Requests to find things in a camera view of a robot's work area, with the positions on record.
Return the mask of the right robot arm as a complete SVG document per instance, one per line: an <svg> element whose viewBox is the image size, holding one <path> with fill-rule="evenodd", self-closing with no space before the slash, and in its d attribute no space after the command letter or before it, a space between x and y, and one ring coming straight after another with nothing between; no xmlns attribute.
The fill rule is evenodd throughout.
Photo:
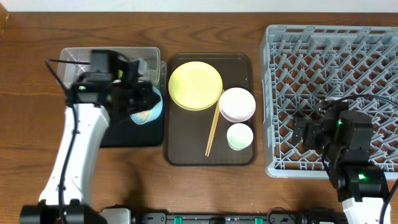
<svg viewBox="0 0 398 224"><path fill-rule="evenodd" d="M318 151L348 223L390 223L390 201L384 171L372 163L372 118L350 110L346 100L322 101L321 121L294 119L292 142Z"/></svg>

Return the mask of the white cup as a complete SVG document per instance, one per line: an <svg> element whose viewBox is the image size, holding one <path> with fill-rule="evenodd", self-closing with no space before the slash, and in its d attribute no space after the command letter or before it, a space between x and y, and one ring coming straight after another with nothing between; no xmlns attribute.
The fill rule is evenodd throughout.
<svg viewBox="0 0 398 224"><path fill-rule="evenodd" d="M248 125L236 123L228 128L226 138L232 150L241 151L253 142L254 134Z"/></svg>

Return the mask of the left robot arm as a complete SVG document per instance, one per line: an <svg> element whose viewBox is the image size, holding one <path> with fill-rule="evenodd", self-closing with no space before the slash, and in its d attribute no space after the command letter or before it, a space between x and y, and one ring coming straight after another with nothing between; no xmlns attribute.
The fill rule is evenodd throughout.
<svg viewBox="0 0 398 224"><path fill-rule="evenodd" d="M121 205L95 211L92 181L98 151L114 119L149 111L160 103L137 47L92 47L89 59L71 60L88 70L60 78L45 64L65 95L65 125L57 158L37 205L22 207L20 223L137 223L131 209Z"/></svg>

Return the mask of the pink bowl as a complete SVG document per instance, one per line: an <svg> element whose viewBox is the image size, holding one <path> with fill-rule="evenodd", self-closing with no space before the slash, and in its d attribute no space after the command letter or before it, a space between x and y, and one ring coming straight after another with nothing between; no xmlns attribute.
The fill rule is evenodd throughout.
<svg viewBox="0 0 398 224"><path fill-rule="evenodd" d="M256 110L253 95L244 88L230 88L221 94L220 112L232 123L241 123L250 119Z"/></svg>

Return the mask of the rice and nut shells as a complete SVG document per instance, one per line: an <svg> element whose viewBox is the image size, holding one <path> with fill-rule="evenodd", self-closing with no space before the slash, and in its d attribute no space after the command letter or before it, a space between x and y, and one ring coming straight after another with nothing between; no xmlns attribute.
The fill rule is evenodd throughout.
<svg viewBox="0 0 398 224"><path fill-rule="evenodd" d="M136 123L136 124L144 124L147 122L151 115L151 110L149 111L141 111L139 113L135 113L131 115L131 119Z"/></svg>

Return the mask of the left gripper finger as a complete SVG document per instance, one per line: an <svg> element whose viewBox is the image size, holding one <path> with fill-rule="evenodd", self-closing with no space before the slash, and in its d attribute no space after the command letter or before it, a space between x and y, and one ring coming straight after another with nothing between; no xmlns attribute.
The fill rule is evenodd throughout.
<svg viewBox="0 0 398 224"><path fill-rule="evenodd" d="M137 86L139 77L143 77L147 72L147 62L143 59L134 61L119 61L119 69L123 73L119 76L122 86Z"/></svg>
<svg viewBox="0 0 398 224"><path fill-rule="evenodd" d="M121 86L116 96L117 112L128 115L151 110L160 102L151 82L140 82L131 88Z"/></svg>

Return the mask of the green snack wrapper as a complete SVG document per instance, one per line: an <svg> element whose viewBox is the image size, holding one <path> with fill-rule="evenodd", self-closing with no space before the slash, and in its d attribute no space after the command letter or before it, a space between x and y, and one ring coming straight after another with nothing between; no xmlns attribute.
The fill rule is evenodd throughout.
<svg viewBox="0 0 398 224"><path fill-rule="evenodd" d="M123 77L123 71L122 70L118 70L118 80L121 80Z"/></svg>

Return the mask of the blue bowl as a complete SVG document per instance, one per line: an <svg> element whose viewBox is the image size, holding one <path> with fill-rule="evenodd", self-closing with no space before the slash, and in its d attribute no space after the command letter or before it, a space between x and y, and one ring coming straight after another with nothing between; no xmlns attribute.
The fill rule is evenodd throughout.
<svg viewBox="0 0 398 224"><path fill-rule="evenodd" d="M160 101L151 109L152 113L146 123L150 123L150 122L154 121L155 119L157 119L160 116L162 109L163 109L163 97L162 97L161 92L154 86L152 87L152 90L154 91L154 93L156 93L159 96Z"/></svg>

